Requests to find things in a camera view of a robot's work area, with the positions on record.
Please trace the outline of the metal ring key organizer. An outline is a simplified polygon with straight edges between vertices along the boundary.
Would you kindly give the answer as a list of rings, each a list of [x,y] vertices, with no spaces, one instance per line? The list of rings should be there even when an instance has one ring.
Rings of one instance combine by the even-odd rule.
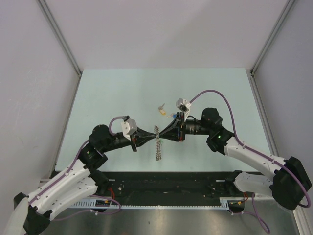
[[[162,151],[161,151],[161,147],[162,147],[162,143],[159,141],[159,127],[158,126],[154,126],[154,133],[156,135],[155,138],[155,147],[156,147],[156,160],[160,161],[162,159]]]

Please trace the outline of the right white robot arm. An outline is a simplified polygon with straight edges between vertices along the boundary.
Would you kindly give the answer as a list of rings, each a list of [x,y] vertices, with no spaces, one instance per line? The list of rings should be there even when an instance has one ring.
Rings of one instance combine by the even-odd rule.
[[[234,171],[225,184],[230,196],[238,196],[241,192],[263,194],[271,196],[288,210],[302,207],[301,201],[306,198],[305,207],[311,206],[308,191],[312,184],[299,159],[285,159],[253,149],[224,128],[222,120],[215,108],[205,108],[199,120],[185,119],[184,113],[179,112],[156,137],[183,142],[186,135],[206,135],[206,144],[211,151],[235,158],[260,172],[260,175],[252,176],[240,170]]]

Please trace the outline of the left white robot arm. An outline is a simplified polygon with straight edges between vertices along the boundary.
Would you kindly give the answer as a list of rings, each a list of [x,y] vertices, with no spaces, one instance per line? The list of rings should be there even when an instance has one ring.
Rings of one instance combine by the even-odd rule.
[[[106,152],[126,146],[133,151],[156,138],[155,133],[140,128],[130,135],[111,134],[106,125],[97,125],[88,140],[79,148],[72,163],[34,192],[19,193],[14,205],[28,199],[28,211],[22,227],[28,235],[39,235],[62,211],[77,201],[92,195],[103,196],[109,179],[99,170],[107,160]]]

